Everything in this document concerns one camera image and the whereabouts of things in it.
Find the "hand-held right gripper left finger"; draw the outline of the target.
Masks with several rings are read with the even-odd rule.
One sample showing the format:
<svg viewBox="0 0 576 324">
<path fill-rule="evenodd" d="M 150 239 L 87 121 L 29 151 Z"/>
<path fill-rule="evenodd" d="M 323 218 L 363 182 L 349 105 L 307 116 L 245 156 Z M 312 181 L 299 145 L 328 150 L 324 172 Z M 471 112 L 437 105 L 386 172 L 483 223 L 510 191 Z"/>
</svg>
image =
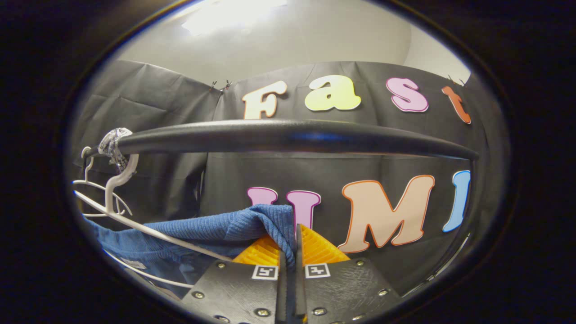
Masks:
<svg viewBox="0 0 576 324">
<path fill-rule="evenodd" d="M 210 324 L 284 324 L 285 254 L 263 236 L 231 261 L 212 263 L 182 302 Z"/>
</svg>

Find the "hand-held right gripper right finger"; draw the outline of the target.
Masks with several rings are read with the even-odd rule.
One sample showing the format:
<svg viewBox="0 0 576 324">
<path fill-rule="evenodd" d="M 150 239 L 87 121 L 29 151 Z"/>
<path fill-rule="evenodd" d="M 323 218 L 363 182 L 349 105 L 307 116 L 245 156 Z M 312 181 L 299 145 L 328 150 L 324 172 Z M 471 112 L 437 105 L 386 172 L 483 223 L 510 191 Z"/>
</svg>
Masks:
<svg viewBox="0 0 576 324">
<path fill-rule="evenodd" d="M 304 261 L 304 233 L 297 225 L 295 316 L 302 324 L 366 324 L 385 315 L 401 297 L 366 258 Z"/>
</svg>

